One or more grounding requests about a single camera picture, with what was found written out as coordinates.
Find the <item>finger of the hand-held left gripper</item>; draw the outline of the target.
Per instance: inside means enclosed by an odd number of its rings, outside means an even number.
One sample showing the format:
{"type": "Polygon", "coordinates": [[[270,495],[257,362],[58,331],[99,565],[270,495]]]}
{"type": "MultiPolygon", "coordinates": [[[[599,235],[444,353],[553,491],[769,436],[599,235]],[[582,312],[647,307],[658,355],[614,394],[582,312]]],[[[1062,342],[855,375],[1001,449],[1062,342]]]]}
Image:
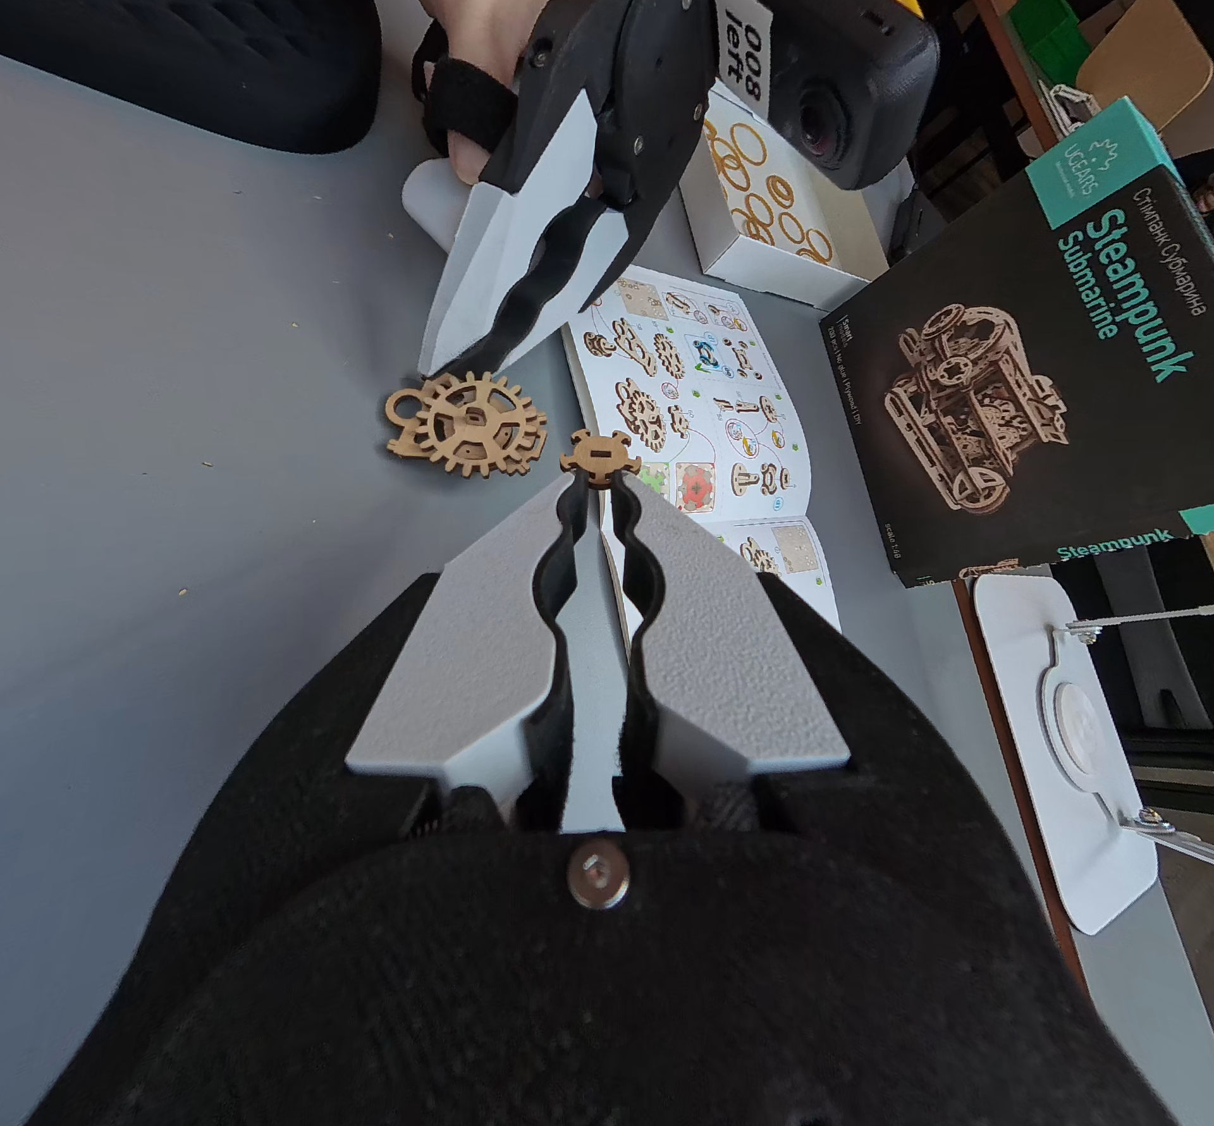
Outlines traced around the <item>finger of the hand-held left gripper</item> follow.
{"type": "Polygon", "coordinates": [[[470,189],[422,335],[422,379],[446,372],[449,360],[492,329],[543,229],[582,196],[595,135],[588,96],[579,93],[518,194],[488,181],[470,189]]]}
{"type": "Polygon", "coordinates": [[[619,211],[580,196],[542,231],[532,264],[510,285],[484,336],[459,355],[460,373],[499,373],[579,312],[625,250],[619,211]]]}

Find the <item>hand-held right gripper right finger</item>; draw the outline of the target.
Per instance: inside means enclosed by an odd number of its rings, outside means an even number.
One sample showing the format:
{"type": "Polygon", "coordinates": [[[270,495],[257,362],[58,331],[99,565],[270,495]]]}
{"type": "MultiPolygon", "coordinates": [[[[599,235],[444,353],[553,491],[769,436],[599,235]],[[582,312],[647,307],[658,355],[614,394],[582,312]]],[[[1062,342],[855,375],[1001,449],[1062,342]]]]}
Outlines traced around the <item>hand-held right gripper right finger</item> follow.
{"type": "Polygon", "coordinates": [[[626,829],[674,829],[713,791],[842,768],[848,748],[754,573],[628,473],[610,488],[623,547],[626,711],[612,796],[626,829]]]}

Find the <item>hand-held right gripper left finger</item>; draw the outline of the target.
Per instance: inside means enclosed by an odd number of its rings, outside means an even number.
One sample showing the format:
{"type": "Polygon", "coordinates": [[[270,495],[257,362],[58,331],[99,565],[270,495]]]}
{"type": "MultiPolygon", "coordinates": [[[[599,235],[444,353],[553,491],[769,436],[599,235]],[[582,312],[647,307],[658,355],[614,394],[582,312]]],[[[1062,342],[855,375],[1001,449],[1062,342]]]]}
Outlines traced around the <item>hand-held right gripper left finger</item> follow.
{"type": "Polygon", "coordinates": [[[449,560],[344,755],[352,774],[486,791],[521,831],[566,831],[573,739],[601,754],[601,549],[584,480],[555,480],[449,560]]]}

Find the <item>wooden gear assembly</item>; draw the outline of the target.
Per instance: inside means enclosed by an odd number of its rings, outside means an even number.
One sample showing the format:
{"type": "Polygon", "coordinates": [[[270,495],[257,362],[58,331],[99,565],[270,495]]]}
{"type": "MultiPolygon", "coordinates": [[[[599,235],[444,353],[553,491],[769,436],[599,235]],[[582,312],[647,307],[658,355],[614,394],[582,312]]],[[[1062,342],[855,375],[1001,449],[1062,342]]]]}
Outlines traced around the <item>wooden gear assembly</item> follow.
{"type": "Polygon", "coordinates": [[[444,373],[398,390],[385,401],[385,420],[400,431],[387,451],[459,469],[462,479],[525,475],[547,436],[545,414],[519,386],[490,373],[444,373]]]}

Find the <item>small notched wooden disc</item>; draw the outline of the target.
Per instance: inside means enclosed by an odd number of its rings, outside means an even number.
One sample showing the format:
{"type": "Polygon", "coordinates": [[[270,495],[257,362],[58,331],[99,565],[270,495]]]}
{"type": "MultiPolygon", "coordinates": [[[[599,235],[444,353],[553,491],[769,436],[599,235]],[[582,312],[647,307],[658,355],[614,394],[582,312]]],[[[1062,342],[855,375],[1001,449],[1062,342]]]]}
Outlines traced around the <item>small notched wooden disc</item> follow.
{"type": "Polygon", "coordinates": [[[610,436],[593,436],[588,431],[577,431],[571,436],[571,451],[560,455],[558,467],[564,473],[580,471],[591,490],[608,490],[614,475],[641,473],[641,460],[628,456],[630,436],[612,432],[610,436]]]}

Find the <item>grey desk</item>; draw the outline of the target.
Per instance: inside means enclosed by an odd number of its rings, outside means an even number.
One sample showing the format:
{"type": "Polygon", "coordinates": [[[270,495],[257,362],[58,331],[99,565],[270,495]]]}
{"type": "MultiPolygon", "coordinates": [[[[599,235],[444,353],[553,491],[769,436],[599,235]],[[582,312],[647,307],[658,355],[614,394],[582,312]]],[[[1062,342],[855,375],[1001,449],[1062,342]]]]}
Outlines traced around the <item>grey desk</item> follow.
{"type": "Polygon", "coordinates": [[[626,829],[602,582],[591,820],[348,772],[446,563],[586,482],[558,335],[503,370],[556,388],[538,484],[381,449],[446,266],[387,242],[424,133],[385,60],[318,156],[3,78],[1,1123],[1086,1125],[1104,1075],[1136,1104],[968,770],[781,582],[842,768],[626,829]]]}

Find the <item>assembly instruction booklet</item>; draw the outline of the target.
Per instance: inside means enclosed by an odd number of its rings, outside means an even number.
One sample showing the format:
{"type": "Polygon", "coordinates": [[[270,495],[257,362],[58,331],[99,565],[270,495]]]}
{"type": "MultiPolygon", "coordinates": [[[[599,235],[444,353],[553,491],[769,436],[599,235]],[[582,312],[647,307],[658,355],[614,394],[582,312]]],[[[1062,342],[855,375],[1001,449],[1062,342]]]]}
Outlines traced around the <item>assembly instruction booklet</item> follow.
{"type": "Polygon", "coordinates": [[[807,442],[741,298],[630,268],[560,335],[588,434],[628,434],[641,482],[839,628],[807,442]]]}

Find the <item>green box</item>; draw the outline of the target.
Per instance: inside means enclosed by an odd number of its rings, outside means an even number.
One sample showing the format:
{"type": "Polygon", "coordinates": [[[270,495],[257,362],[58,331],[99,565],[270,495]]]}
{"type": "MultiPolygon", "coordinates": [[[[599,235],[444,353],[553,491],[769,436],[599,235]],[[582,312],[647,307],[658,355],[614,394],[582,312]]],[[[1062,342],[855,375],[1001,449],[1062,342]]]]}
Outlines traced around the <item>green box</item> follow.
{"type": "Polygon", "coordinates": [[[1077,72],[1090,56],[1078,17],[1066,0],[1018,0],[1008,24],[1025,56],[1053,85],[1075,87],[1077,72]]]}

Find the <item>black model kit box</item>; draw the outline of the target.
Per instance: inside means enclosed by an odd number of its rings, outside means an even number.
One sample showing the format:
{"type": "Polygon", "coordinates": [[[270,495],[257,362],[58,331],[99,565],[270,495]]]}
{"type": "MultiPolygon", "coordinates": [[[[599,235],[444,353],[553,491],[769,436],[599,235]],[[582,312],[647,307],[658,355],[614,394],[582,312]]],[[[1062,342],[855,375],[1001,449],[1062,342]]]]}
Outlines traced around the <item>black model kit box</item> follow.
{"type": "Polygon", "coordinates": [[[822,336],[901,586],[1211,532],[1211,239],[1128,100],[822,336]]]}

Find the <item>black padded seat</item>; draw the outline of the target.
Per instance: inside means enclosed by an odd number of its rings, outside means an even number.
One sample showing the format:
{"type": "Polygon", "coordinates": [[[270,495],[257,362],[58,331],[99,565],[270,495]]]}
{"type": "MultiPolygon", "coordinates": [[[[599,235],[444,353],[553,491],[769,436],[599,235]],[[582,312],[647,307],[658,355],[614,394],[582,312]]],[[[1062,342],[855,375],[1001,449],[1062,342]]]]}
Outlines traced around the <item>black padded seat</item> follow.
{"type": "Polygon", "coordinates": [[[372,126],[374,0],[1,0],[1,56],[235,143],[333,154],[372,126]]]}

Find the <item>tan chair back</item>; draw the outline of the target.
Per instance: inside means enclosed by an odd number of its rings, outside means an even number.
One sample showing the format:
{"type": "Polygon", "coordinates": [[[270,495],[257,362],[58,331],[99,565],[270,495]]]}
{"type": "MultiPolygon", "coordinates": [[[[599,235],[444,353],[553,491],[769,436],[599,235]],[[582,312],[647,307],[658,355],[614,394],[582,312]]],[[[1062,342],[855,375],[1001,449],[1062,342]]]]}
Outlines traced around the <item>tan chair back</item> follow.
{"type": "Polygon", "coordinates": [[[1174,159],[1211,148],[1211,56],[1174,0],[1136,0],[1091,48],[1075,85],[1099,108],[1128,98],[1174,159]]]}

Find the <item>white plastic base plate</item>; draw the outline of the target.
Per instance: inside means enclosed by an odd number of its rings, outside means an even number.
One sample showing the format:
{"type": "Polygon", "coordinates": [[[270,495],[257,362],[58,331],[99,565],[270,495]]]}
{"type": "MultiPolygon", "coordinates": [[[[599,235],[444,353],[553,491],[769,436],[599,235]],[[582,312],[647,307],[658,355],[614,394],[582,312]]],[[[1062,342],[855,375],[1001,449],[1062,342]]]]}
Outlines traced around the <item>white plastic base plate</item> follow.
{"type": "Polygon", "coordinates": [[[973,608],[1060,901],[1093,936],[1156,883],[1158,859],[1119,826],[1143,803],[1091,658],[1056,635],[1075,613],[1051,578],[981,576],[973,608]]]}

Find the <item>metal bracket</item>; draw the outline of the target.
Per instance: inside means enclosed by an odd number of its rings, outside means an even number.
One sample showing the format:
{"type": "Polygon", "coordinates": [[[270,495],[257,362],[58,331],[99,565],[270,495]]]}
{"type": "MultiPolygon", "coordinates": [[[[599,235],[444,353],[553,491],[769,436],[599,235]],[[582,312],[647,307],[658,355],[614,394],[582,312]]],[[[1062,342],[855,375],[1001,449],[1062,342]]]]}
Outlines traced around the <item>metal bracket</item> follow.
{"type": "Polygon", "coordinates": [[[1214,864],[1214,848],[1211,844],[1200,840],[1198,837],[1178,831],[1169,820],[1165,820],[1152,807],[1141,807],[1136,815],[1121,815],[1119,827],[1130,835],[1141,837],[1156,846],[1178,851],[1195,861],[1214,864]]]}
{"type": "Polygon", "coordinates": [[[1214,615],[1214,606],[1204,604],[1187,610],[1158,611],[1149,615],[1119,615],[1119,617],[1090,619],[1090,621],[1067,621],[1060,626],[1055,626],[1053,632],[1058,635],[1062,634],[1071,635],[1075,637],[1075,641],[1082,643],[1084,647],[1090,647],[1108,628],[1139,624],[1139,623],[1171,623],[1178,619],[1209,619],[1211,615],[1214,615]]]}

